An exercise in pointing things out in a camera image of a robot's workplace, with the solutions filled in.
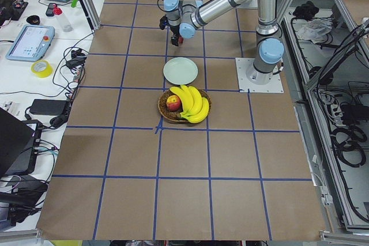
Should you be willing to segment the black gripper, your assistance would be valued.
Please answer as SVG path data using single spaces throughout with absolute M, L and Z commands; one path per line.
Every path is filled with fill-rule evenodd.
M 172 32 L 172 36 L 171 36 L 171 44 L 174 46 L 178 46 L 179 45 L 179 37 L 181 37 L 180 33 L 179 33 L 179 27 L 180 25 L 170 25 L 170 30 Z

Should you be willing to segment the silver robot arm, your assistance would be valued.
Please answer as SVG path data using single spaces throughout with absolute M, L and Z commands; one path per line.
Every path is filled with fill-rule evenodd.
M 178 46 L 184 39 L 194 37 L 196 30 L 219 18 L 226 12 L 253 0 L 209 0 L 201 1 L 162 0 L 164 15 L 159 21 L 161 30 L 168 27 L 171 44 Z M 277 21 L 277 0 L 257 0 L 259 37 L 272 37 L 280 29 Z

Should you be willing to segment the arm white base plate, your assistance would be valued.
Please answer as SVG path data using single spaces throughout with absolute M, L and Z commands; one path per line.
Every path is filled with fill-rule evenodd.
M 254 68 L 254 58 L 235 58 L 239 91 L 241 93 L 284 93 L 278 66 L 271 73 Z

